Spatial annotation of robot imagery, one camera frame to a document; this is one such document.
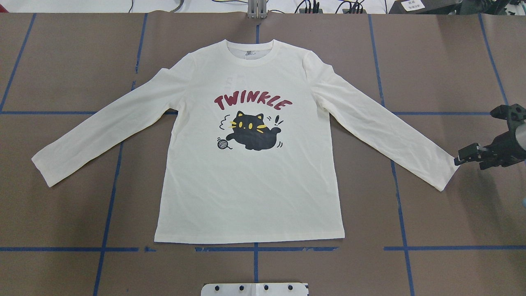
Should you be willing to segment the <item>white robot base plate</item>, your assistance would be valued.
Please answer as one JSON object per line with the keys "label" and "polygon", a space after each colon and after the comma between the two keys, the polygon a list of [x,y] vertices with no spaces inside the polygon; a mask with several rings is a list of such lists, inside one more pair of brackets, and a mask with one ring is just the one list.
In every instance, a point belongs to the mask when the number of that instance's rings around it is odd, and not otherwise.
{"label": "white robot base plate", "polygon": [[308,296],[307,283],[212,283],[201,289],[201,296]]}

